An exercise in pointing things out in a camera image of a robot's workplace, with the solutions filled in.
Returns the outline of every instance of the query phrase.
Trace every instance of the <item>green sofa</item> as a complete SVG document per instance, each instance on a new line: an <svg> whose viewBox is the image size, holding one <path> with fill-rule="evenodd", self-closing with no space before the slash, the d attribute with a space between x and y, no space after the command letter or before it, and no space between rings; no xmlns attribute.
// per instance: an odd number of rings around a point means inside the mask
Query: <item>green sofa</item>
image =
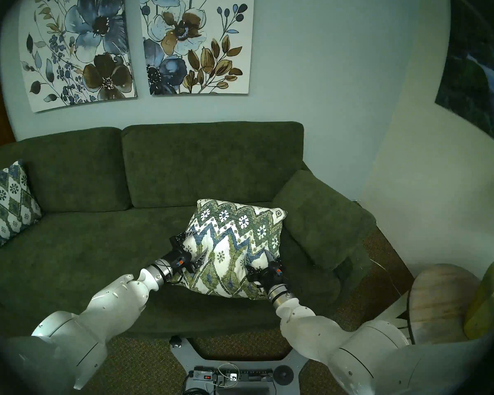
<svg viewBox="0 0 494 395"><path fill-rule="evenodd" d="M296 122L220 122L96 128L0 148L22 160L44 217L0 248L0 333L29 335L56 310L81 313L124 273L170 251L197 199L288 211L286 276L305 306L331 316L367 273L362 239L373 216L316 179ZM263 300L166 286L151 294L130 337L195 337L277 326Z"/></svg>

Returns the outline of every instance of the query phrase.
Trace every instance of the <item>brown flower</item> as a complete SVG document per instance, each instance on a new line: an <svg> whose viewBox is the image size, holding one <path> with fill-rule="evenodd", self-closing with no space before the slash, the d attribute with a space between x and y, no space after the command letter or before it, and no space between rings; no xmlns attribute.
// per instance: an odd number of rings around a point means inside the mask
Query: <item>brown flower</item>
<svg viewBox="0 0 494 395"><path fill-rule="evenodd" d="M205 11L196 8L185 11L185 3L181 1L178 7L165 8L162 14L156 15L148 25L148 34L161 43L166 55L174 52L186 55L205 41L206 36L200 33L205 22Z"/></svg>
<svg viewBox="0 0 494 395"><path fill-rule="evenodd" d="M124 99L132 90L132 75L120 56L96 55L84 68L83 83L90 92L99 92L99 100Z"/></svg>

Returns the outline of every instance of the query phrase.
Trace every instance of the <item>blue flower painting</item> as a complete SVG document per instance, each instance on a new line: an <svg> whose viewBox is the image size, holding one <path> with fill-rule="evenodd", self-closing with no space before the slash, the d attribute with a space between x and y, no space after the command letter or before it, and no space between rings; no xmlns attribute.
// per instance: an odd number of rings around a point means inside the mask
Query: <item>blue flower painting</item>
<svg viewBox="0 0 494 395"><path fill-rule="evenodd" d="M136 96L124 0L22 0L18 35L34 112Z"/></svg>
<svg viewBox="0 0 494 395"><path fill-rule="evenodd" d="M249 93L253 4L140 0L150 93Z"/></svg>

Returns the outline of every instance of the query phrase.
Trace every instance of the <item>light blue wall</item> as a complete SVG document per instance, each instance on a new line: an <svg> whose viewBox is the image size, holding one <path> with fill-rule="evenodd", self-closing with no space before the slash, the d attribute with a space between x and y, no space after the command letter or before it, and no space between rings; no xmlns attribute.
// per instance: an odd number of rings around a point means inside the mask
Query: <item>light blue wall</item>
<svg viewBox="0 0 494 395"><path fill-rule="evenodd" d="M125 4L138 98L41 113L22 84L18 3L9 11L0 74L18 140L96 126L295 120L313 173L360 197L401 91L418 0L255 0L250 94L190 98L148 94L139 0Z"/></svg>

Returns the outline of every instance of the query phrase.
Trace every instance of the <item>back cushion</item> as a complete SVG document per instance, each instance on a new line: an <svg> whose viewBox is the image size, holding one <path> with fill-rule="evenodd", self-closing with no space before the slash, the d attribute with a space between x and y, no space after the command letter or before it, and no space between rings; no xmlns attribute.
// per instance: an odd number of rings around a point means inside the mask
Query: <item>back cushion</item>
<svg viewBox="0 0 494 395"><path fill-rule="evenodd" d="M97 128L28 138L0 147L0 168L22 160L44 212L130 207L121 130Z"/></svg>
<svg viewBox="0 0 494 395"><path fill-rule="evenodd" d="M137 208L198 199L270 201L300 169L296 122L135 125L123 130L126 178Z"/></svg>

